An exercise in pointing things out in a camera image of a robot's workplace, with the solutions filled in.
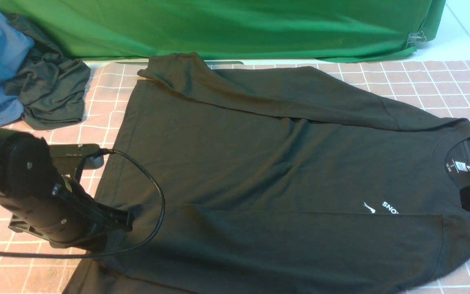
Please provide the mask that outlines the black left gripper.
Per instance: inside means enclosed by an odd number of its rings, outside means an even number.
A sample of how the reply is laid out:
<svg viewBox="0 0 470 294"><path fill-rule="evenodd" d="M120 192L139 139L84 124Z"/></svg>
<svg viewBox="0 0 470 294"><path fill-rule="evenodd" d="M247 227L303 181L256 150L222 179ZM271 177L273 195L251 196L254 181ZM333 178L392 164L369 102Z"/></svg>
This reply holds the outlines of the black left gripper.
<svg viewBox="0 0 470 294"><path fill-rule="evenodd" d="M9 229L43 239L55 249L82 250L103 250L107 230L132 231L131 211L98 203L80 184L67 177L62 179L39 196L9 197Z"/></svg>

